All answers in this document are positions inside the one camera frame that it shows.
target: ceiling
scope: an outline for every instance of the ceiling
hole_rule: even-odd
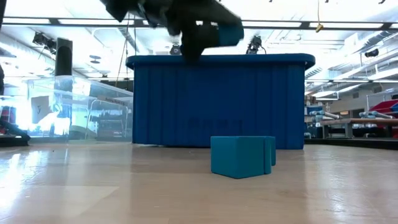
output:
[[[319,1],[319,19],[331,22],[397,22],[398,1],[387,0],[384,4],[378,4],[378,2],[379,0],[329,0],[329,3],[325,3],[325,0],[321,0]],[[273,2],[265,0],[222,0],[221,3],[241,16],[242,19],[268,21],[318,20],[318,0],[273,0]],[[21,16],[111,19],[100,0],[8,0],[5,17]],[[52,39],[62,37],[73,41],[73,69],[76,74],[91,78],[98,78],[103,75],[107,75],[110,78],[134,77],[134,73],[123,66],[126,59],[126,50],[124,50],[126,38],[117,27],[3,26],[1,33],[5,37],[0,36],[0,42],[9,37],[10,41],[22,44],[37,53],[47,56],[46,60],[41,60],[40,63],[48,63],[53,56],[51,56],[50,52],[43,50],[42,47],[32,43],[35,32],[43,32]],[[179,43],[179,38],[170,37],[164,28],[130,28],[128,32],[135,39],[137,50],[128,42],[127,56],[135,54],[167,54],[172,44]],[[236,47],[206,49],[204,54],[244,54],[252,36],[260,35],[268,54],[308,53],[316,56],[317,66],[324,69],[320,74],[310,77],[317,79],[329,77],[330,72],[325,71],[337,71],[342,74],[352,68],[358,68],[361,63],[359,56],[355,56],[358,52],[349,55],[342,53],[347,48],[347,38],[357,34],[358,40],[362,40],[374,34],[374,32],[331,30],[323,30],[316,33],[314,30],[288,29],[245,29],[244,32],[245,39]],[[0,45],[0,47],[9,45],[10,41],[3,42],[5,44]],[[394,44],[390,43],[387,47],[384,47],[384,51],[389,49],[395,49]],[[90,55],[101,57],[99,59],[100,63],[91,63],[93,59],[90,58]],[[335,58],[341,59],[342,55],[344,55],[344,62],[330,63]],[[19,58],[22,58],[22,56],[0,58],[0,61],[3,63],[12,61],[13,64],[22,64]],[[40,63],[30,62],[29,65],[35,64],[35,67],[37,67]],[[45,75],[49,75],[49,70],[45,68],[46,66],[43,65],[40,68],[35,68],[34,72],[13,69],[7,74],[10,76],[12,74],[15,77],[27,76],[27,73],[30,75],[47,73]],[[319,86],[315,88],[314,84],[307,85],[307,89],[309,88],[313,88],[314,91],[320,89]]]

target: ribbed blue container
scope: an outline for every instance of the ribbed blue container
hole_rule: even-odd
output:
[[[211,136],[274,136],[303,149],[307,54],[134,56],[133,142],[209,147]]]

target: wooden floor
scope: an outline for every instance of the wooden floor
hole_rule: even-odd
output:
[[[277,151],[271,175],[210,173],[208,149],[127,143],[0,151],[0,223],[398,223],[398,151]]]

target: teal foam block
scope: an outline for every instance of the teal foam block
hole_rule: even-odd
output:
[[[241,179],[264,174],[263,137],[211,137],[212,173]]]
[[[271,165],[274,166],[276,165],[275,137],[264,136],[264,150],[267,151],[268,149],[271,152]]]

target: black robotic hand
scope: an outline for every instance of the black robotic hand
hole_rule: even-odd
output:
[[[198,60],[206,48],[234,46],[244,37],[241,19],[216,0],[101,1],[119,22],[130,12],[153,28],[165,26],[170,35],[182,33],[181,53],[189,61]]]

